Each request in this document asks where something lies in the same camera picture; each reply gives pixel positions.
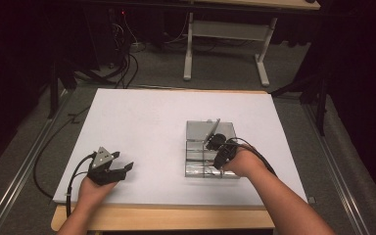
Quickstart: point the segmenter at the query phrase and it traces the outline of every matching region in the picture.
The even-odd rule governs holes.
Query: hand
[[[114,182],[100,186],[89,177],[84,177],[78,192],[76,210],[83,210],[87,213],[94,212],[117,184]]]
[[[238,176],[250,177],[257,170],[267,170],[264,163],[249,150],[238,147],[236,156],[232,161],[222,166],[224,171],[231,170]]]

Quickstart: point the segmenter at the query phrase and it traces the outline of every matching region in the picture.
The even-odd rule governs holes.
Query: gray carpet floor
[[[180,48],[180,44],[172,44],[162,50],[150,45],[143,47],[139,45],[138,48],[132,48],[139,70],[129,88],[164,86],[272,91],[292,81],[307,50],[307,47],[271,45],[264,60],[271,84],[265,88],[259,83],[253,59],[258,46],[253,43],[243,46],[219,45],[212,50],[205,43],[196,44],[191,81],[182,79],[185,51]],[[134,71],[135,66],[132,64],[129,74]],[[77,114],[89,106],[98,87],[102,86],[79,82],[77,89],[70,91],[70,99],[61,110],[50,135],[69,120],[69,114]],[[305,192],[315,201],[311,203],[314,209],[338,234],[358,234],[332,180],[333,175],[318,135],[312,128],[304,107],[297,100],[297,95],[299,94],[289,93],[275,98],[274,103]],[[325,140],[352,192],[369,234],[376,234],[376,186],[359,160],[329,99],[327,110]],[[48,114],[49,91],[42,95],[39,105],[21,123],[18,133],[0,159],[0,202],[47,121]],[[76,119],[79,123],[67,124],[49,143],[40,158],[37,179],[51,194],[58,186],[85,117],[86,112]],[[0,234],[55,233],[50,227],[55,205],[36,189],[32,174],[28,176],[21,193],[16,196],[6,218],[0,224]]]

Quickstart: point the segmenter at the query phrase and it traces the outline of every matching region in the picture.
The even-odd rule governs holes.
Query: metal strip
[[[353,197],[353,194],[351,193],[351,190],[348,187],[344,176],[338,168],[338,164],[335,161],[335,157],[332,154],[325,137],[321,136],[317,130],[315,116],[313,114],[313,111],[310,109],[310,105],[303,105],[303,109],[305,111],[306,117],[310,120],[310,125],[315,131],[316,137],[322,147],[326,162],[328,163],[328,170],[331,173],[332,181],[337,188],[338,195],[341,198],[355,234],[370,234],[359,212],[355,198]]]
[[[0,202],[0,227],[2,226],[3,222],[5,221],[9,211],[11,210],[15,200],[21,193],[29,174],[32,171],[33,163],[37,158],[37,154],[41,149],[48,133],[50,132],[51,128],[53,127],[54,123],[56,122],[58,116],[60,115],[61,110],[66,105],[68,100],[70,99],[72,91],[64,90],[61,94],[62,103],[60,108],[57,110],[56,114],[53,118],[49,118],[46,120],[44,126],[42,127],[40,133],[38,134],[35,142],[33,143],[31,149],[29,150],[28,154],[26,155],[23,164],[21,165],[20,169],[18,170],[16,176],[14,177],[13,181],[11,182],[10,186],[8,187],[6,193],[1,199]]]

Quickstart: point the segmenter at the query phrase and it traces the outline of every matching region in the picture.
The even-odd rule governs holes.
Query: white board
[[[306,201],[302,182],[268,94],[99,89],[54,196],[65,193],[77,164],[100,146],[120,151],[111,168],[134,162],[107,204],[168,206],[262,206],[246,178],[185,177],[187,120],[233,122],[237,137],[254,145],[279,178]],[[86,171],[90,161],[80,169]],[[76,202],[78,176],[71,200]]]

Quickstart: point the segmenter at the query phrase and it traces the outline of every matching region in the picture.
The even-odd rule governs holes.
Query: person's left hand
[[[89,177],[84,177],[81,181],[75,209],[86,213],[93,213],[117,184],[117,182],[113,182],[100,186]]]

